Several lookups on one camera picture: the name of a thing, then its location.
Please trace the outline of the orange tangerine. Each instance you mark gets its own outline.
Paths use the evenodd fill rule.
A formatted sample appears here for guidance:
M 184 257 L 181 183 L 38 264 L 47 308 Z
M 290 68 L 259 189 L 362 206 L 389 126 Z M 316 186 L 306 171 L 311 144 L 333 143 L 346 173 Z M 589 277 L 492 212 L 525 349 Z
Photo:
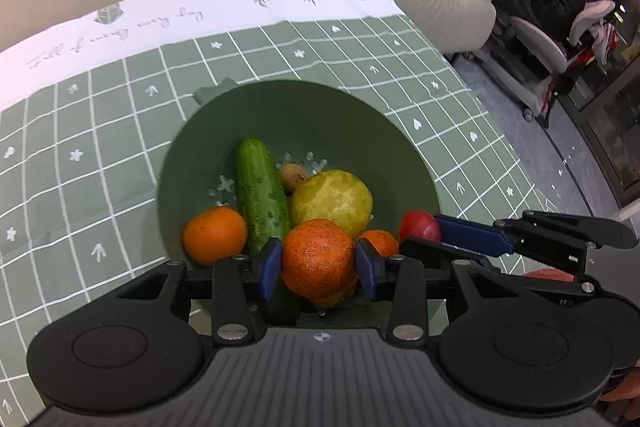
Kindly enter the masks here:
M 338 225 L 314 219 L 297 225 L 282 242 L 285 286 L 320 309 L 352 295 L 358 282 L 354 241 Z
M 213 265 L 220 259 L 242 253 L 247 241 L 244 218 L 228 206 L 200 213 L 182 232 L 186 254 L 200 265 Z
M 383 258 L 397 256 L 399 254 L 398 240 L 385 230 L 367 230 L 358 236 L 358 239 L 367 239 L 378 254 Z

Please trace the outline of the green cucumber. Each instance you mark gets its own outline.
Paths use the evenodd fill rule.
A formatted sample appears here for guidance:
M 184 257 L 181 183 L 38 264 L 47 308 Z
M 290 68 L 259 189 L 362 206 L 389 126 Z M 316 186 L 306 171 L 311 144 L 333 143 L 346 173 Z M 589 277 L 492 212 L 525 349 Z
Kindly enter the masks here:
M 257 255 L 269 239 L 284 239 L 292 229 L 288 198 L 276 161 L 264 142 L 242 139 L 235 151 L 234 171 L 236 201 L 247 224 L 248 250 Z

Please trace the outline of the small red fruit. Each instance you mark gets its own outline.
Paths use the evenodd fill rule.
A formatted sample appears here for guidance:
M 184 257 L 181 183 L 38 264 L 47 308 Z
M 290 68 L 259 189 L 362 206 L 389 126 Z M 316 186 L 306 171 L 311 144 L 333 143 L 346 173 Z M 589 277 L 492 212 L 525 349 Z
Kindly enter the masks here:
M 398 239 L 423 239 L 433 243 L 440 242 L 440 228 L 436 219 L 426 211 L 412 210 L 402 217 L 399 225 Z

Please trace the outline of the brown longan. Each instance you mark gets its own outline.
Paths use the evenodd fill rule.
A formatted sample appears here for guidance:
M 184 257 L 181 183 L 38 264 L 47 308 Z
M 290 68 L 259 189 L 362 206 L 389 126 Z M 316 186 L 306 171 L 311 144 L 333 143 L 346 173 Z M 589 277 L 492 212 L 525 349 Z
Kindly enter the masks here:
M 307 173 L 304 167 L 295 164 L 295 162 L 289 162 L 288 164 L 282 165 L 279 172 L 283 190 L 286 194 L 294 193 L 296 188 L 299 187 L 299 185 L 307 178 Z

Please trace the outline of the yellow-green pear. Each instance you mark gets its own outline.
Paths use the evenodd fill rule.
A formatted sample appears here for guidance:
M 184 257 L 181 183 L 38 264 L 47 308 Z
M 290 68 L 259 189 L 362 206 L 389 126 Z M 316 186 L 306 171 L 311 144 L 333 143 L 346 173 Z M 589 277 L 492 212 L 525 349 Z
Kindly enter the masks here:
M 373 196 L 358 176 L 344 170 L 323 170 L 296 188 L 290 198 L 293 225 L 329 220 L 352 239 L 369 226 Z

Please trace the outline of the green plastic colander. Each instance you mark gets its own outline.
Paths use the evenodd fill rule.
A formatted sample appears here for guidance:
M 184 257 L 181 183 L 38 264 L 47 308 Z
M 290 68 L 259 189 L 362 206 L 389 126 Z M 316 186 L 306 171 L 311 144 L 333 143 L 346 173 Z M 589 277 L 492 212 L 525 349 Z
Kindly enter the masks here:
M 265 142 L 277 160 L 307 166 L 325 160 L 355 173 L 374 197 L 373 225 L 397 231 L 410 210 L 439 210 L 435 184 L 396 124 L 345 92 L 300 80 L 273 80 L 195 92 L 198 110 L 172 141 L 160 173 L 157 214 L 171 259 L 186 260 L 181 233 L 213 207 L 223 176 L 232 176 L 243 138 Z

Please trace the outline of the pink office chair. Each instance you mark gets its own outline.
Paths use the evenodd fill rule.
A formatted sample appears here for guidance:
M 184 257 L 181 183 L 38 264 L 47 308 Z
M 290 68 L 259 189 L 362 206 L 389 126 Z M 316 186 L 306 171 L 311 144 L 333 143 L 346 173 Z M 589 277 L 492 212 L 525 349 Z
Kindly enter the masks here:
M 573 90 L 587 65 L 602 66 L 615 49 L 615 8 L 612 0 L 588 2 L 561 41 L 528 20 L 509 16 L 486 46 L 473 53 L 473 60 L 522 106 L 525 120 L 547 128 L 560 95 Z

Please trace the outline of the green checked tablecloth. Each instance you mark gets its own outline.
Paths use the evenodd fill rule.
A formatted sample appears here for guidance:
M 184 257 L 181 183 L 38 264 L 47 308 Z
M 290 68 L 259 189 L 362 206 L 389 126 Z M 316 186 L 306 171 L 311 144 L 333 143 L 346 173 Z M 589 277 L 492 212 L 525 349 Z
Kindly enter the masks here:
M 442 210 L 547 210 L 485 107 L 394 0 L 124 0 L 1 55 L 1 421 L 42 408 L 25 353 L 48 323 L 161 262 L 160 165 L 222 80 L 301 79 L 375 107 Z

